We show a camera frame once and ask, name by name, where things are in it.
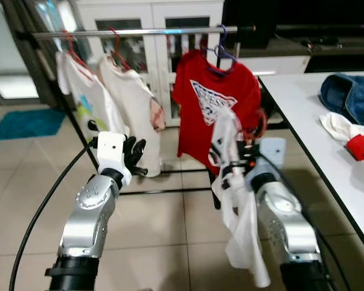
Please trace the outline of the red plastic clothes hanger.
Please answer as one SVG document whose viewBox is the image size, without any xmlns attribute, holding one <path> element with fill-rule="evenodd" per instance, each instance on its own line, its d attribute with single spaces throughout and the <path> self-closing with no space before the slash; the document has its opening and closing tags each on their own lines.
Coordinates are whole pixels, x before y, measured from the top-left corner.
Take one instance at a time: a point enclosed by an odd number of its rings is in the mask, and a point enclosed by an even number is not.
<svg viewBox="0 0 364 291">
<path fill-rule="evenodd" d="M 69 43 L 69 49 L 68 49 L 68 55 L 73 58 L 74 61 L 76 61 L 77 64 L 81 65 L 82 67 L 85 67 L 85 69 L 89 69 L 87 64 L 79 57 L 79 55 L 76 52 L 76 44 L 74 44 L 75 39 L 74 37 L 64 28 L 62 30 L 62 33 L 66 37 Z"/>
<path fill-rule="evenodd" d="M 238 144 L 245 148 L 254 146 L 262 139 L 268 127 L 268 116 L 262 108 L 250 114 L 249 120 L 252 120 L 252 124 L 240 129 L 240 139 L 238 139 Z"/>
<path fill-rule="evenodd" d="M 133 68 L 127 63 L 124 56 L 120 53 L 120 35 L 116 32 L 115 28 L 109 27 L 109 30 L 112 31 L 113 36 L 115 37 L 115 42 L 113 42 L 113 50 L 112 50 L 112 61 L 113 63 L 121 69 L 121 71 L 129 72 L 129 70 L 133 70 Z"/>
</svg>

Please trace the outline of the white t-shirt with black print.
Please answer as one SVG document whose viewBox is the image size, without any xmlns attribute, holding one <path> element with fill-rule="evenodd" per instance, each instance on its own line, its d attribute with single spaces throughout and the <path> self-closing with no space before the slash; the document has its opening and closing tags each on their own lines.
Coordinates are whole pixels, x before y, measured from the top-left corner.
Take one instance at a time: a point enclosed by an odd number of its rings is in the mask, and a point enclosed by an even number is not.
<svg viewBox="0 0 364 291">
<path fill-rule="evenodd" d="M 216 108 L 214 113 L 211 144 L 237 145 L 241 125 L 235 113 L 224 106 Z M 212 190 L 221 202 L 223 224 L 231 233 L 225 249 L 231 266 L 248 269 L 258 288 L 270 286 L 271 278 L 261 254 L 254 191 L 249 188 L 245 177 L 231 177 L 231 166 L 219 169 Z"/>
</svg>

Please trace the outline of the purple plastic clothes hanger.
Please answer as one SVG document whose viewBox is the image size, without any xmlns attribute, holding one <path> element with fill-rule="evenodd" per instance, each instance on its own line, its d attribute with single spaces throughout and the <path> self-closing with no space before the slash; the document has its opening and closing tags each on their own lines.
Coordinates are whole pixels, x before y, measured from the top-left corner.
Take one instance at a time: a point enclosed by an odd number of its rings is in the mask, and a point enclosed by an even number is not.
<svg viewBox="0 0 364 291">
<path fill-rule="evenodd" d="M 230 55 L 224 49 L 224 41 L 226 40 L 226 38 L 228 36 L 227 28 L 223 24 L 220 24 L 218 27 L 223 30 L 223 36 L 219 39 L 217 47 L 216 48 L 207 48 L 205 51 L 203 51 L 203 56 L 206 58 L 209 51 L 212 51 L 214 53 L 214 56 L 217 59 L 217 65 L 211 66 L 209 64 L 209 62 L 207 62 L 207 69 L 210 70 L 210 72 L 215 73 L 218 76 L 224 77 L 233 71 L 233 66 L 235 65 L 235 62 L 238 62 L 238 60 L 235 56 Z M 228 70 L 219 69 L 219 61 L 221 60 L 221 58 L 223 58 L 223 56 L 226 56 L 227 58 L 229 58 L 233 61 L 232 67 L 230 67 Z"/>
</svg>

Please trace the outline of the red t-shirt with triangle logo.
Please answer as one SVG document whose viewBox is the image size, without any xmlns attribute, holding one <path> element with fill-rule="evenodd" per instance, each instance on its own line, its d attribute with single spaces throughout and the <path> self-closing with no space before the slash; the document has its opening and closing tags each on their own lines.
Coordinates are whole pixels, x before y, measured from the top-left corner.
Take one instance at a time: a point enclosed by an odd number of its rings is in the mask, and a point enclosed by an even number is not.
<svg viewBox="0 0 364 291">
<path fill-rule="evenodd" d="M 238 62 L 229 70 L 216 69 L 202 50 L 191 50 L 180 58 L 171 97 L 180 106 L 177 155 L 193 157 L 213 174 L 219 172 L 209 160 L 218 116 L 215 106 L 232 109 L 245 130 L 254 130 L 260 123 L 260 85 L 251 70 Z"/>
</svg>

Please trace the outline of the plain white t-shirt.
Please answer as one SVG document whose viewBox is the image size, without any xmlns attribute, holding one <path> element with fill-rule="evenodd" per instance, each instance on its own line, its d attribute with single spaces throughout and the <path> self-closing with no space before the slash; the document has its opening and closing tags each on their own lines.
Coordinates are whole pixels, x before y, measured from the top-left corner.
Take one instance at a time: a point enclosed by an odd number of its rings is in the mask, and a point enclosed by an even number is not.
<svg viewBox="0 0 364 291">
<path fill-rule="evenodd" d="M 155 128 L 152 113 L 159 104 L 140 74 L 135 70 L 122 70 L 106 56 L 98 63 L 103 84 L 115 101 L 131 136 L 145 139 L 144 153 L 138 167 L 147 170 L 146 176 L 154 177 L 161 173 L 161 135 Z"/>
</svg>

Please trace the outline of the white t-shirt with cartoon print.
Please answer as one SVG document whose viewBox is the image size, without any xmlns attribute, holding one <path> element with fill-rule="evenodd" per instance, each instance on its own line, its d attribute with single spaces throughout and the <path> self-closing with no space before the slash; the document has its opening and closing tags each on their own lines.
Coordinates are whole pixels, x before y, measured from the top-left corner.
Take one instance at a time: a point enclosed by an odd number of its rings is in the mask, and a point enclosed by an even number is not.
<svg viewBox="0 0 364 291">
<path fill-rule="evenodd" d="M 115 100 L 99 77 L 68 53 L 59 51 L 55 59 L 58 87 L 63 94 L 73 97 L 78 125 L 85 137 L 92 139 L 99 132 L 129 135 L 130 130 L 122 119 Z"/>
</svg>

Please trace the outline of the teal floor mat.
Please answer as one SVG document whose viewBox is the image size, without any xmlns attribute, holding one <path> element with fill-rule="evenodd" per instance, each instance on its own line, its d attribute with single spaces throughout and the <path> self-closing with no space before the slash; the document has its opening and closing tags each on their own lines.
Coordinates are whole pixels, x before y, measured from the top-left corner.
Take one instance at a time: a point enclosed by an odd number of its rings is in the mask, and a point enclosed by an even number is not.
<svg viewBox="0 0 364 291">
<path fill-rule="evenodd" d="M 15 111 L 0 120 L 0 141 L 3 139 L 42 138 L 54 136 L 66 114 L 55 109 Z"/>
</svg>

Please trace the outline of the white garment with red cuffs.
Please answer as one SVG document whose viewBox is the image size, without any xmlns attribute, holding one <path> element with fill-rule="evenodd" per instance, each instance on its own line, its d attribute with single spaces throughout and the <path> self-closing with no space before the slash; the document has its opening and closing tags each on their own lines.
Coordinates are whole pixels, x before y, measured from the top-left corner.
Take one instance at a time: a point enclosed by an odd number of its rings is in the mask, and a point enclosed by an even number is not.
<svg viewBox="0 0 364 291">
<path fill-rule="evenodd" d="M 339 113 L 325 113 L 318 120 L 332 138 L 343 143 L 355 161 L 364 161 L 364 125 L 352 124 Z"/>
</svg>

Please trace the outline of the steel and black clothes rack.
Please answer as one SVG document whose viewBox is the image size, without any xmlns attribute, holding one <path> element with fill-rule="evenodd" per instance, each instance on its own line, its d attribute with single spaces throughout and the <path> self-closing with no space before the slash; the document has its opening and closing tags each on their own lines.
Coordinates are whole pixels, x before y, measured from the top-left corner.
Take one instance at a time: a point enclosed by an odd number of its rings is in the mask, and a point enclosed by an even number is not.
<svg viewBox="0 0 364 291">
<path fill-rule="evenodd" d="M 68 36 L 82 36 L 82 37 L 118 37 L 118 36 L 154 36 L 154 35 L 190 35 L 194 33 L 225 33 L 233 36 L 246 35 L 248 32 L 254 32 L 257 30 L 256 25 L 252 27 L 199 27 L 199 28 L 133 28 L 132 30 L 91 30 L 91 31 L 76 31 L 76 32 L 16 32 L 13 36 L 18 41 L 27 41 L 30 46 L 36 52 L 41 51 L 41 45 L 39 41 L 49 41 L 58 37 L 66 38 Z M 57 101 L 65 112 L 69 122 L 74 125 L 75 131 L 78 134 L 80 143 L 84 146 L 87 144 L 85 136 L 82 130 L 77 125 L 76 116 L 74 116 L 71 109 L 73 105 L 66 99 L 64 94 L 58 89 L 58 86 L 54 84 L 55 74 L 52 72 L 52 66 L 49 65 L 48 60 L 44 56 L 39 56 L 44 71 L 48 75 L 49 86 L 53 89 L 52 96 Z"/>
</svg>

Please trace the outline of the blue denim jeans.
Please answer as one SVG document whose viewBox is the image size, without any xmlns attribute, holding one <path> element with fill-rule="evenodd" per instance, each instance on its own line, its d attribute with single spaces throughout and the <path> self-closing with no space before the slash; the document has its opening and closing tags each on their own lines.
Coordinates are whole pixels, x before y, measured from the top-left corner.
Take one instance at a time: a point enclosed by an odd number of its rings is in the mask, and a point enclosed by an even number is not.
<svg viewBox="0 0 364 291">
<path fill-rule="evenodd" d="M 320 88 L 321 104 L 352 124 L 364 125 L 364 76 L 333 74 Z"/>
</svg>

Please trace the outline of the dark grey curtain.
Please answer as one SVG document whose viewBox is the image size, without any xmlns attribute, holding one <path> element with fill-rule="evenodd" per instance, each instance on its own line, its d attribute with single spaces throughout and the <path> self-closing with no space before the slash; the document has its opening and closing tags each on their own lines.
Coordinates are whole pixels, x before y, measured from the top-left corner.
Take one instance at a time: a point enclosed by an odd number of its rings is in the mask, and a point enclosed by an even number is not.
<svg viewBox="0 0 364 291">
<path fill-rule="evenodd" d="M 41 104 L 54 109 L 64 108 L 62 94 L 55 83 L 55 49 L 36 41 L 33 33 L 43 32 L 41 19 L 30 11 L 32 0 L 0 0 L 2 11 L 10 30 L 10 35 L 23 64 L 29 70 L 30 78 L 38 92 Z"/>
</svg>

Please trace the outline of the white glass-door cabinet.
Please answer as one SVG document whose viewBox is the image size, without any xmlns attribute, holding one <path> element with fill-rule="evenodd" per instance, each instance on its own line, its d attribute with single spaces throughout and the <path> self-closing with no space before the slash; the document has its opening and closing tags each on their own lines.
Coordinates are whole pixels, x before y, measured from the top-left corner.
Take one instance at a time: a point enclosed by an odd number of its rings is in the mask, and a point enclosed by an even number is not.
<svg viewBox="0 0 364 291">
<path fill-rule="evenodd" d="M 179 125 L 179 105 L 171 97 L 177 64 L 191 50 L 218 45 L 223 4 L 224 0 L 75 0 L 85 30 L 215 28 L 213 33 L 120 38 L 118 52 L 159 99 L 171 127 Z"/>
</svg>

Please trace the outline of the black television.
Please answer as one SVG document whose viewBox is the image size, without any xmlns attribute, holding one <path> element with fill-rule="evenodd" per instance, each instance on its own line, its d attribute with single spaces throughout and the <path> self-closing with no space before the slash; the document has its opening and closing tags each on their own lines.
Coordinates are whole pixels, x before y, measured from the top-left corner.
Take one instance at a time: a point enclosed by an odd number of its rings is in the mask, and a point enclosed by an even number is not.
<svg viewBox="0 0 364 291">
<path fill-rule="evenodd" d="M 221 23 L 247 28 L 232 42 L 248 49 L 265 49 L 276 36 L 364 37 L 364 0 L 224 0 Z"/>
</svg>

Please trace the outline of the aluminium glass sliding door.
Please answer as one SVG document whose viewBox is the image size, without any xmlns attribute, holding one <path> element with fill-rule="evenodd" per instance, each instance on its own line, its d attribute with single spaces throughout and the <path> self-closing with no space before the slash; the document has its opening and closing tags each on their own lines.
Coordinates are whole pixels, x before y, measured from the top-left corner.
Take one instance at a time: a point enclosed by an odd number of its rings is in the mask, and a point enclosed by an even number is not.
<svg viewBox="0 0 364 291">
<path fill-rule="evenodd" d="M 37 104 L 39 94 L 0 4 L 0 104 Z"/>
</svg>

